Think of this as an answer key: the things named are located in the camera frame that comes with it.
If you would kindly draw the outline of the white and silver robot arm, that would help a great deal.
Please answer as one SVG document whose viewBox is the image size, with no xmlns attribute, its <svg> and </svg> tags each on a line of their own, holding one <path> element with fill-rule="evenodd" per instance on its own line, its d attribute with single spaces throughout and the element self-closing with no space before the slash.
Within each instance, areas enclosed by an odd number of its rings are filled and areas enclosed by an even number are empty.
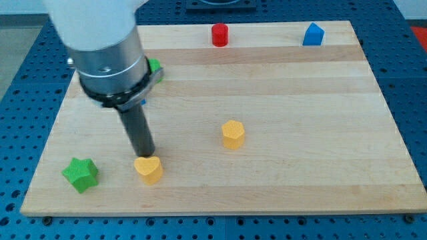
<svg viewBox="0 0 427 240">
<path fill-rule="evenodd" d="M 85 93 L 121 112 L 140 106 L 163 75 L 151 72 L 137 31 L 135 12 L 147 0 L 43 3 Z"/>
</svg>

